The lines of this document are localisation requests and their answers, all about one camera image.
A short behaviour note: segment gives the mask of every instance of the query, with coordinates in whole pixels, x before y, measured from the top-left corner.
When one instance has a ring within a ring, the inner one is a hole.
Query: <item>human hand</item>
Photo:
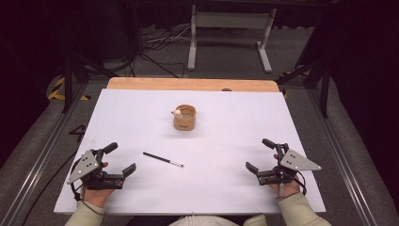
[[[103,167],[107,167],[108,163],[104,162]],[[104,208],[106,200],[114,192],[115,189],[104,189],[104,190],[89,190],[85,188],[83,201],[89,202],[97,207]]]
[[[286,198],[300,192],[300,185],[296,181],[284,184],[284,194],[282,196],[279,194],[279,184],[271,184],[269,186],[276,192],[277,197],[282,198]]]

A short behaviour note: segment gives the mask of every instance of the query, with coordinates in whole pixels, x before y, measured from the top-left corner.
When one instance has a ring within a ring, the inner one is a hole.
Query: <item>small wooden cup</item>
[[[192,105],[179,105],[176,109],[178,108],[182,111],[182,116],[173,119],[174,127],[177,130],[193,130],[196,124],[196,108]]]

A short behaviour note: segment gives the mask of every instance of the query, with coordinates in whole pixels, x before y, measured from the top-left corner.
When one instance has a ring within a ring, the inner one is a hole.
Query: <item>white table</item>
[[[197,109],[193,131],[173,127],[170,111],[181,104]],[[263,138],[286,142],[305,155],[279,92],[103,89],[75,160],[86,150],[118,142],[119,147],[104,156],[103,161],[109,162],[104,170],[120,174],[136,163],[137,170],[124,188],[108,200],[108,214],[278,213],[274,192],[259,186],[245,166],[249,162],[271,170],[277,165],[276,151],[264,146]],[[143,152],[182,163],[184,168]],[[311,207],[325,212],[312,173],[303,174]],[[71,214],[75,206],[71,188],[64,184],[55,212]]]

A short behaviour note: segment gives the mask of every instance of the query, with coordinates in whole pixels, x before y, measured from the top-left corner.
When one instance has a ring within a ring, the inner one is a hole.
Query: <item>forearm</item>
[[[328,226],[325,219],[317,216],[302,193],[296,193],[279,202],[287,226]]]
[[[77,203],[77,209],[68,220],[66,226],[100,226],[103,221],[103,214],[105,212],[104,208],[97,207],[93,204],[85,202],[83,204],[81,201]]]

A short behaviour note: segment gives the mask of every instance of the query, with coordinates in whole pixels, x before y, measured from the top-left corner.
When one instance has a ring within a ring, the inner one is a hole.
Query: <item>pen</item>
[[[165,159],[165,158],[163,158],[163,157],[159,157],[159,156],[156,156],[156,155],[153,155],[153,154],[150,154],[150,153],[144,153],[144,155],[147,155],[147,156],[149,156],[149,157],[153,157],[153,158],[159,159],[159,160],[164,161],[164,162],[168,162],[168,163],[170,163],[170,164],[173,164],[173,165],[178,166],[178,167],[181,167],[181,168],[184,167],[183,164],[180,164],[180,163],[177,163],[177,162],[173,162],[173,161],[171,161],[171,160],[168,160],[168,159]]]

